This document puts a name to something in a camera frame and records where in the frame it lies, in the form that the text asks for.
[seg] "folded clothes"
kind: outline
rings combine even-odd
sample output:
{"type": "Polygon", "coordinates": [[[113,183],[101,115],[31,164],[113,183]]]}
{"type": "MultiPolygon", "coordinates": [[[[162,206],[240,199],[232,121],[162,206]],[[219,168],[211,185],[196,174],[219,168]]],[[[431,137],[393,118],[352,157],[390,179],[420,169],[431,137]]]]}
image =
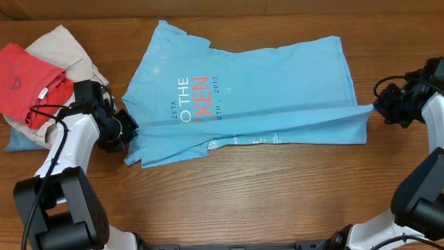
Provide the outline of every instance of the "folded clothes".
{"type": "Polygon", "coordinates": [[[139,124],[127,164],[208,156],[226,144],[366,142],[338,37],[230,53],[160,21],[122,98],[139,124]]]}
{"type": "MultiPolygon", "coordinates": [[[[74,83],[66,71],[44,62],[17,44],[0,51],[0,113],[37,129],[48,119],[29,110],[33,105],[62,105],[72,95],[74,83]]],[[[57,108],[36,108],[53,114],[57,108]]]]}
{"type": "MultiPolygon", "coordinates": [[[[52,65],[66,69],[67,78],[74,82],[91,79],[102,85],[107,85],[109,83],[92,63],[91,58],[74,36],[61,25],[36,40],[32,45],[26,48],[26,51],[40,60],[44,60],[52,65]]],[[[72,94],[64,105],[68,106],[74,101],[74,94],[72,94]]],[[[7,115],[4,117],[12,126],[12,130],[18,130],[29,138],[29,140],[32,140],[47,149],[51,148],[54,143],[57,130],[55,128],[55,122],[52,119],[46,121],[38,129],[31,129],[20,122],[14,121],[7,115]]],[[[11,137],[8,149],[14,149],[14,151],[34,150],[33,147],[25,147],[25,145],[31,144],[22,141],[26,141],[26,139],[24,137],[11,137]]]]}

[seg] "red cloth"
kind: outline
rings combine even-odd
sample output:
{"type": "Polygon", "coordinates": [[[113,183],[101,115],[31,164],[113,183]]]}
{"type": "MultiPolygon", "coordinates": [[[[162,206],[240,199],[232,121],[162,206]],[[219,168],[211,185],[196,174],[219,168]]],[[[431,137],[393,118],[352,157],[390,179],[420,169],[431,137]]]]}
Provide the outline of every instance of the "red cloth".
{"type": "MultiPolygon", "coordinates": [[[[0,113],[12,117],[32,129],[41,127],[48,117],[29,110],[32,105],[63,105],[74,91],[74,83],[62,68],[44,62],[17,44],[0,51],[0,113]],[[39,94],[48,89],[43,99],[39,94]]],[[[58,108],[38,108],[54,114],[58,108]]]]}

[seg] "t-shirt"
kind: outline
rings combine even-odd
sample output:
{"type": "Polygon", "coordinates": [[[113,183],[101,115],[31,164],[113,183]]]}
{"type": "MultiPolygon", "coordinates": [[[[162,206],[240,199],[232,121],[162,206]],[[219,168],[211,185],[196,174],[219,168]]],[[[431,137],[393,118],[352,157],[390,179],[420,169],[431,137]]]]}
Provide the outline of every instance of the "t-shirt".
{"type": "Polygon", "coordinates": [[[123,96],[139,124],[127,164],[208,156],[227,144],[366,142],[339,37],[242,53],[160,21],[123,96]]]}
{"type": "Polygon", "coordinates": [[[23,133],[20,133],[14,128],[11,128],[11,139],[10,143],[5,148],[6,152],[31,151],[31,150],[43,150],[43,149],[46,148],[36,144],[34,141],[27,138],[23,133]]]}

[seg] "black cable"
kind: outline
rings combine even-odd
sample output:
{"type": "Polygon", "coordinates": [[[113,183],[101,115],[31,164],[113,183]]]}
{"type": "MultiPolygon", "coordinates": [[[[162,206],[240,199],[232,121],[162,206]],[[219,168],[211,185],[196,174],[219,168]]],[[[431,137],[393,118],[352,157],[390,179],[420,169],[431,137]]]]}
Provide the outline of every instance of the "black cable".
{"type": "Polygon", "coordinates": [[[57,165],[57,161],[60,157],[60,154],[62,153],[63,146],[65,145],[65,142],[67,141],[68,132],[69,132],[68,126],[61,119],[58,119],[57,117],[55,117],[53,115],[49,115],[49,114],[46,114],[44,112],[40,112],[40,111],[34,109],[34,108],[44,108],[44,107],[54,107],[54,108],[66,108],[66,107],[60,106],[60,105],[35,105],[35,106],[31,106],[29,108],[29,110],[31,110],[32,112],[34,112],[38,115],[43,115],[43,116],[49,117],[51,119],[54,119],[56,123],[60,122],[63,126],[63,138],[62,138],[62,142],[60,143],[60,146],[58,147],[58,149],[54,155],[54,158],[51,160],[51,164],[49,165],[48,172],[44,176],[42,184],[40,185],[40,188],[37,191],[37,194],[35,195],[35,200],[34,200],[33,205],[31,206],[31,211],[29,212],[28,219],[26,220],[26,223],[25,223],[25,229],[23,231],[22,250],[26,250],[26,241],[28,240],[29,230],[31,229],[31,224],[33,223],[35,211],[37,210],[37,205],[40,202],[40,199],[42,198],[43,191],[45,191],[45,189],[48,188],[47,185],[49,184],[49,182],[48,182],[49,177],[50,177],[52,171],[54,170],[54,167],[56,167],[56,165],[57,165]]]}
{"type": "Polygon", "coordinates": [[[377,93],[377,87],[379,85],[381,85],[381,83],[388,81],[388,80],[393,80],[393,79],[404,79],[406,81],[417,81],[418,83],[421,83],[423,85],[426,85],[428,87],[431,87],[432,89],[436,90],[438,93],[444,95],[444,91],[442,91],[441,89],[439,89],[438,87],[436,87],[435,85],[422,80],[421,78],[416,78],[416,77],[409,77],[409,76],[389,76],[386,77],[384,79],[381,79],[379,82],[377,82],[375,84],[375,87],[373,88],[373,94],[375,94],[376,97],[379,97],[378,93],[377,93]]]}
{"type": "Polygon", "coordinates": [[[113,113],[114,112],[114,100],[112,100],[112,95],[111,95],[111,91],[110,91],[110,89],[107,87],[107,86],[105,86],[105,85],[102,85],[102,88],[110,95],[110,104],[111,104],[111,112],[113,113]]]}
{"type": "Polygon", "coordinates": [[[432,246],[432,247],[434,247],[436,249],[444,250],[443,246],[438,245],[435,242],[431,242],[429,240],[424,240],[421,237],[416,237],[416,236],[413,236],[413,235],[401,235],[401,236],[393,237],[391,239],[385,240],[385,241],[377,244],[376,246],[372,247],[372,250],[378,250],[381,247],[385,247],[388,244],[391,244],[391,243],[394,243],[394,242],[397,242],[397,241],[400,241],[400,240],[404,241],[404,243],[407,242],[407,240],[417,240],[417,241],[422,242],[424,244],[428,244],[429,246],[432,246]]]}

